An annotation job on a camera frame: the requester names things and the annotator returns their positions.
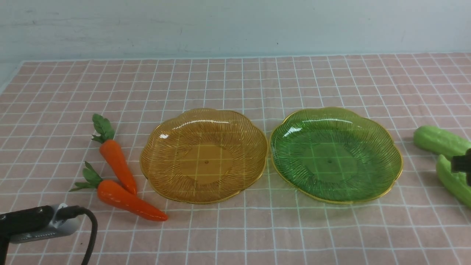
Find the black cable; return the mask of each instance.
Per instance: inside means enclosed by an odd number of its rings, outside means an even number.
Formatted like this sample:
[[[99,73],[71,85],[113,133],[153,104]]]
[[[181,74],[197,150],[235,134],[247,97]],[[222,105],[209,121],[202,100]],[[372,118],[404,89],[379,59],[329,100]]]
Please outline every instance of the black cable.
[[[87,265],[90,261],[91,254],[93,252],[93,248],[95,247],[95,240],[97,239],[98,233],[98,221],[92,211],[88,210],[87,208],[80,207],[80,206],[69,206],[61,208],[57,211],[56,218],[61,220],[72,219],[79,215],[86,215],[90,218],[91,221],[91,233],[90,233],[90,240],[87,250],[85,251],[85,256],[83,256],[82,264]]]

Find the green cucumber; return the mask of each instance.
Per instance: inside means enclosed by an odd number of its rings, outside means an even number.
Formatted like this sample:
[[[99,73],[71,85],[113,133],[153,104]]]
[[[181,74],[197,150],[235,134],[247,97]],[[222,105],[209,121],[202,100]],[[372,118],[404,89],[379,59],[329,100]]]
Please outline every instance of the green cucumber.
[[[439,156],[435,169],[445,188],[460,202],[471,207],[471,187],[466,184],[466,174],[451,173],[451,163],[444,155]]]
[[[463,156],[471,148],[469,140],[431,125],[420,126],[415,130],[414,145],[437,155],[444,155],[447,159]]]

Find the plate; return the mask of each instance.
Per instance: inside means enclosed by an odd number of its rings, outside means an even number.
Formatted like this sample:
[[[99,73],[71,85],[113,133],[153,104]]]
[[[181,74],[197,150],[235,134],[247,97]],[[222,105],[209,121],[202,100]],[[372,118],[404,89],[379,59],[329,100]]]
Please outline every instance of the plate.
[[[160,195],[206,204],[226,200],[256,182],[267,156],[265,134],[244,115],[198,108],[157,126],[140,165]]]
[[[377,199],[392,188],[403,168],[389,132],[344,108],[292,113],[273,131],[270,148],[282,178],[328,203]]]

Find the toy carrot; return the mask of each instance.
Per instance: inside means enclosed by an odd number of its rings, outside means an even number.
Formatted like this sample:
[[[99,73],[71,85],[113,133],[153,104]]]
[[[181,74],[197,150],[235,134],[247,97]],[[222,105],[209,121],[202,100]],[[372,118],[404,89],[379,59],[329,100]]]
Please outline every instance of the toy carrot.
[[[129,170],[121,146],[114,140],[114,130],[110,121],[96,113],[93,114],[92,121],[95,131],[100,134],[100,136],[92,134],[92,140],[101,143],[101,156],[103,156],[106,162],[110,165],[124,188],[131,194],[136,195],[138,193],[136,181],[132,176],[131,170]]]
[[[85,166],[82,173],[87,182],[76,182],[77,188],[70,191],[97,189],[98,198],[108,205],[126,210],[150,221],[163,222],[168,219],[165,213],[139,199],[136,195],[130,194],[118,183],[112,180],[103,180],[89,163],[85,162]]]

